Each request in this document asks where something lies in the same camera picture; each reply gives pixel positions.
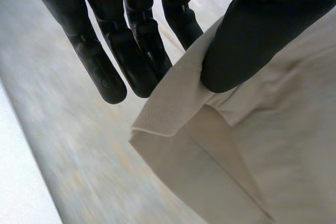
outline gray floor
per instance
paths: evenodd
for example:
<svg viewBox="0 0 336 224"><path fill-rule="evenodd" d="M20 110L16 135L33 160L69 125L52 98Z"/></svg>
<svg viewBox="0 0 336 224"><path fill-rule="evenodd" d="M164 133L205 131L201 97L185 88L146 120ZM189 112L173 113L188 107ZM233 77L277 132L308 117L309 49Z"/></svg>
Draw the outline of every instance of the gray floor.
<svg viewBox="0 0 336 224"><path fill-rule="evenodd" d="M0 223L62 224L0 80Z"/></svg>
<svg viewBox="0 0 336 224"><path fill-rule="evenodd" d="M206 29L230 1L191 6ZM160 0L154 16L176 62L183 49ZM92 11L90 17L98 31ZM123 103L105 103L40 0L0 0L0 76L64 224L203 223L128 144L145 100L129 91Z"/></svg>

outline black finger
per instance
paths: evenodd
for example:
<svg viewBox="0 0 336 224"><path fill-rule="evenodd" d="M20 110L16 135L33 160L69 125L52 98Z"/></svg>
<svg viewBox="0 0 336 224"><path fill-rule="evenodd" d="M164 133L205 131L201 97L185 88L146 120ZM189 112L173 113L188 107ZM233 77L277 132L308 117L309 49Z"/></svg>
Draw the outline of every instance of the black finger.
<svg viewBox="0 0 336 224"><path fill-rule="evenodd" d="M185 50L203 34L195 13L189 8L191 0L162 0L164 16Z"/></svg>
<svg viewBox="0 0 336 224"><path fill-rule="evenodd" d="M158 79L136 44L124 18L123 0L88 0L120 69L136 95L150 96Z"/></svg>
<svg viewBox="0 0 336 224"><path fill-rule="evenodd" d="M172 63L164 49L158 23L153 19L153 0L125 0L130 27L145 59L161 80Z"/></svg>
<svg viewBox="0 0 336 224"><path fill-rule="evenodd" d="M43 3L62 26L104 100L112 104L123 101L126 87L97 39L85 0L43 0Z"/></svg>
<svg viewBox="0 0 336 224"><path fill-rule="evenodd" d="M335 4L335 0L233 0L203 62L202 82L215 93L243 83Z"/></svg>

